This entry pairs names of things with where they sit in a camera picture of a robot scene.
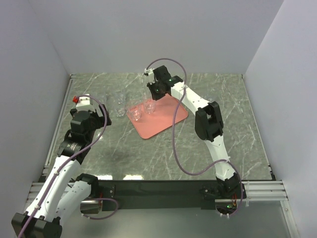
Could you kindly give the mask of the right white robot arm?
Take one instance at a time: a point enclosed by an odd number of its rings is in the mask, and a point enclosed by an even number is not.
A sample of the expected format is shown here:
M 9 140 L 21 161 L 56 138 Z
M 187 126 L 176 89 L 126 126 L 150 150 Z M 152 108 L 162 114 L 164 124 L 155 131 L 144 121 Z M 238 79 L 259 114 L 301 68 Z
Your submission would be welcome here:
M 153 75 L 154 81 L 147 83 L 153 100 L 160 100 L 166 95 L 178 100 L 177 107 L 181 104 L 187 107 L 195 116 L 194 129 L 196 135 L 206 144 L 212 158 L 212 163 L 199 172 L 185 170 L 174 152 L 176 163 L 180 170 L 190 176 L 205 173 L 211 167 L 215 168 L 218 192 L 221 197 L 229 198 L 234 194 L 243 195 L 244 188 L 241 177 L 230 162 L 223 138 L 223 120 L 220 106 L 217 102 L 207 101 L 199 96 L 186 84 L 186 79 L 171 76 L 166 66 L 155 69 L 145 68 L 144 75 Z

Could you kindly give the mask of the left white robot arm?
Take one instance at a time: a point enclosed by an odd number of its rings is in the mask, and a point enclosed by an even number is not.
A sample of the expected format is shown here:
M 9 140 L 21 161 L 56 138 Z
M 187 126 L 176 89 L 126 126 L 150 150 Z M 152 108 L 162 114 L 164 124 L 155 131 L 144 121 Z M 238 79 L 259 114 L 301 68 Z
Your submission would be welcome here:
M 53 168 L 38 195 L 24 213 L 16 213 L 12 227 L 19 238 L 58 238 L 63 223 L 84 200 L 100 203 L 101 191 L 96 176 L 80 174 L 68 192 L 73 174 L 79 169 L 86 155 L 97 140 L 97 129 L 111 125 L 104 104 L 99 105 L 99 115 L 91 103 L 77 103 L 70 111 L 70 129 L 59 146 Z

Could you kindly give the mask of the pink plastic tray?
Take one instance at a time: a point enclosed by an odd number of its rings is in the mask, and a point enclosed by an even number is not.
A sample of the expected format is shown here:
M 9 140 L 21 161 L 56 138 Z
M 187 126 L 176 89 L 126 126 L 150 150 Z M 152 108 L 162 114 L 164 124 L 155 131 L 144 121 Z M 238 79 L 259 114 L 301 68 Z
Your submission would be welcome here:
M 156 101 L 156 108 L 153 113 L 148 114 L 144 111 L 142 104 L 133 106 L 136 112 L 141 116 L 133 120 L 131 109 L 127 111 L 127 116 L 142 139 L 149 139 L 154 135 L 172 127 L 173 114 L 178 104 L 178 100 L 166 95 Z

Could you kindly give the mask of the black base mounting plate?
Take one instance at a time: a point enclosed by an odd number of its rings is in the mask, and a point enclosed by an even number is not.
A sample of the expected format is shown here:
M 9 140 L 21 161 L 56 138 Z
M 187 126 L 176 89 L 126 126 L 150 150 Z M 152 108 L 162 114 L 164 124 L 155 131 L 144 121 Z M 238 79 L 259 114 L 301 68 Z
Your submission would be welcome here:
M 216 180 L 101 180 L 104 198 L 120 209 L 216 209 L 216 204 L 247 197 L 243 185 L 227 188 Z

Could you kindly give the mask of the aluminium frame rail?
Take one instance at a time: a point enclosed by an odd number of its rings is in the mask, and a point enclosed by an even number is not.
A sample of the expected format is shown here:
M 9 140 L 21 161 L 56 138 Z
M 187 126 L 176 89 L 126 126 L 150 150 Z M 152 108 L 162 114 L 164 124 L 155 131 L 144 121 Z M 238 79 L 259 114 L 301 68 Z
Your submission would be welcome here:
M 29 206 L 40 192 L 43 182 L 33 182 L 26 205 Z M 288 201 L 284 184 L 282 181 L 243 181 L 249 201 Z

